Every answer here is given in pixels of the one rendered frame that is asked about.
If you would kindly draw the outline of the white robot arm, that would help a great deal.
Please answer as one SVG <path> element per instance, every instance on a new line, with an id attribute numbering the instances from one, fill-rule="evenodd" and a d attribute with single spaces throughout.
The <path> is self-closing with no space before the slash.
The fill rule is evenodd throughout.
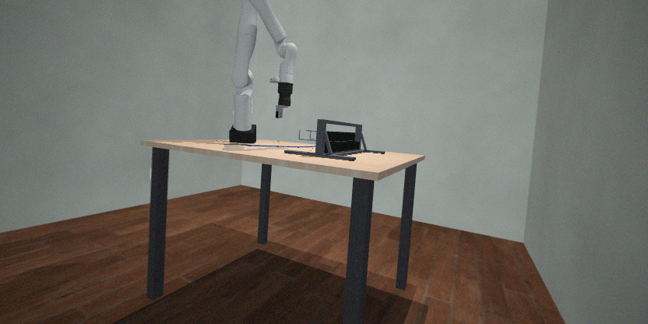
<path id="1" fill-rule="evenodd" d="M 284 58 L 284 61 L 280 63 L 280 73 L 293 74 L 298 54 L 295 44 L 285 44 L 284 29 L 273 14 L 267 0 L 242 0 L 234 68 L 231 76 L 232 83 L 237 87 L 234 93 L 233 125 L 238 131 L 252 129 L 253 75 L 248 70 L 248 65 L 255 48 L 257 12 L 274 41 L 277 53 L 281 58 Z"/>

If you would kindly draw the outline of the dark grey metal rack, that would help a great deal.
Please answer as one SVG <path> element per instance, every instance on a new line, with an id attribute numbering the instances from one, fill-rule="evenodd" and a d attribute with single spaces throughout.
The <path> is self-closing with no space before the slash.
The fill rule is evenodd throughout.
<path id="1" fill-rule="evenodd" d="M 345 125 L 356 127 L 355 132 L 331 132 L 326 131 L 326 124 L 333 125 Z M 285 150 L 285 153 L 296 153 L 317 157 L 329 157 L 336 159 L 344 160 L 356 160 L 356 157 L 348 157 L 344 155 L 354 154 L 354 153 L 382 153 L 385 151 L 370 150 L 367 151 L 364 136 L 362 132 L 362 125 L 346 123 L 341 121 L 330 121 L 325 119 L 318 119 L 317 121 L 317 131 L 308 130 L 310 132 L 310 141 L 316 141 L 315 144 L 315 154 L 312 152 L 304 152 L 297 150 Z M 311 139 L 311 133 L 316 133 L 316 139 Z M 331 142 L 336 141 L 336 142 Z M 361 141 L 364 146 L 364 150 L 361 149 Z M 304 152 L 304 153 L 300 153 Z M 339 152 L 339 153 L 338 153 Z M 354 152 L 354 153 L 352 153 Z M 384 152 L 384 153 L 383 153 Z"/>

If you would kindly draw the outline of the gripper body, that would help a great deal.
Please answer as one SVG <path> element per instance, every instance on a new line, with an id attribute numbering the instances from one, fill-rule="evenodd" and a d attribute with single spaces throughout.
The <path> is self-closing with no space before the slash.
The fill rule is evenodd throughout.
<path id="1" fill-rule="evenodd" d="M 278 83 L 278 93 L 280 96 L 278 105 L 290 106 L 293 91 L 293 74 L 282 72 L 279 74 L 279 77 L 274 77 L 269 82 Z"/>

